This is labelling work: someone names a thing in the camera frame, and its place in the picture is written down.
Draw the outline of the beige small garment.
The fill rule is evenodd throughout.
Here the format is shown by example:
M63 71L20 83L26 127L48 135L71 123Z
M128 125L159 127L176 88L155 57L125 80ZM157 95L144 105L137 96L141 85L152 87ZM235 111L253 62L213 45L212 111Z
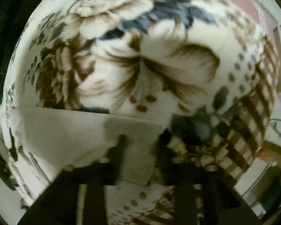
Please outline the beige small garment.
M120 181L146 185L155 168L161 125L147 120L49 108L11 109L9 123L50 180L67 165L85 167L107 156L124 135Z

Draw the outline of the floral fleece blanket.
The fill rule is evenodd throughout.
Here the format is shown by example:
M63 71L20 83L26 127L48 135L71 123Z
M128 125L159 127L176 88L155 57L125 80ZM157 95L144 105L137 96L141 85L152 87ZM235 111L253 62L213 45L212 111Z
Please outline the floral fleece blanket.
M161 134L175 114L213 115L212 124L238 116L257 143L255 160L281 63L262 27L232 1L27 1L0 105L0 176L26 212L64 169L83 167L67 165L50 180L10 127L18 107L147 120ZM146 185L104 187L108 224L173 224L156 148Z

